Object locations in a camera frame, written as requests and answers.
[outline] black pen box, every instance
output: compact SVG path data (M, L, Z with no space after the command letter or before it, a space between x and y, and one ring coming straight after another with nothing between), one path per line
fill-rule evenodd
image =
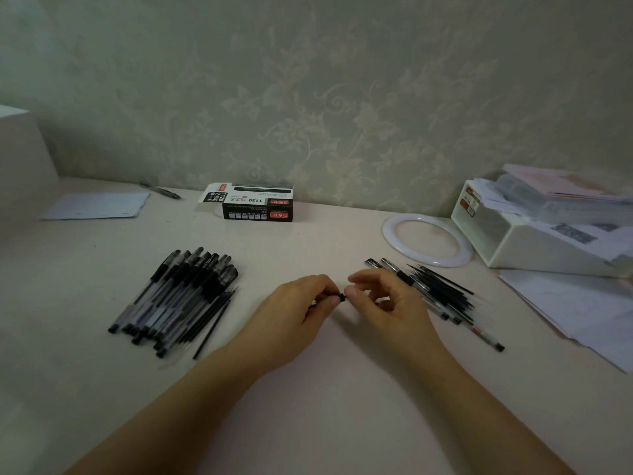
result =
M211 183L199 203L222 203L226 220L292 222L292 188Z

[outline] white ring light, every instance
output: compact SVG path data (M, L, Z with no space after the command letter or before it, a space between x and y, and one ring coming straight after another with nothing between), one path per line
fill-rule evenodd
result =
M402 222L414 221L430 223L450 233L460 245L460 249L457 254L452 256L435 257L423 255L407 247L407 245L402 243L400 238L396 235L396 226ZM415 260L416 262L426 263L427 265L435 265L436 267L461 267L467 264L473 256L472 246L466 237L451 225L438 220L435 216L418 215L417 213L402 213L400 215L393 215L382 224L382 235L387 243L400 253L412 260Z

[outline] patterned wallpaper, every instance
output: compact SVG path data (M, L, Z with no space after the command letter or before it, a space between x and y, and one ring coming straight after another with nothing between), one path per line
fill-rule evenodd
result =
M507 162L633 175L632 0L0 0L61 174L447 213Z

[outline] pile of pens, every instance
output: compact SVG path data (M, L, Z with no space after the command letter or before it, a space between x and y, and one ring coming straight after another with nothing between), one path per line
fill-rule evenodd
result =
M405 273L386 258L380 263L373 258L365 260L369 267L387 269L394 272L398 278L415 288L423 299L443 320L451 320L455 325L464 322L465 326L480 339L485 341L497 351L503 351L505 347L496 341L495 337L484 331L476 323L473 317L475 311L475 294L470 290L457 285L439 273L424 267L423 265L409 265L411 270Z
M203 251L202 247L194 253L175 250L165 258L107 331L116 333L123 327L135 345L144 339L155 341L156 356L162 359L176 347L193 342L215 318L194 355L196 360L226 311L236 290L228 287L237 278L230 256L202 255Z

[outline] hand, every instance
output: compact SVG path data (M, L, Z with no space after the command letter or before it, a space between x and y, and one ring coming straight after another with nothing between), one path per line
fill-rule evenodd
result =
M231 341L241 362L265 374L294 360L314 341L328 315L341 302L339 288L326 275L280 285ZM314 300L317 304L310 308Z
M452 359L415 288L384 269L357 271L348 280L354 283L345 288L348 302L407 364L427 372ZM389 300L376 305L385 297Z

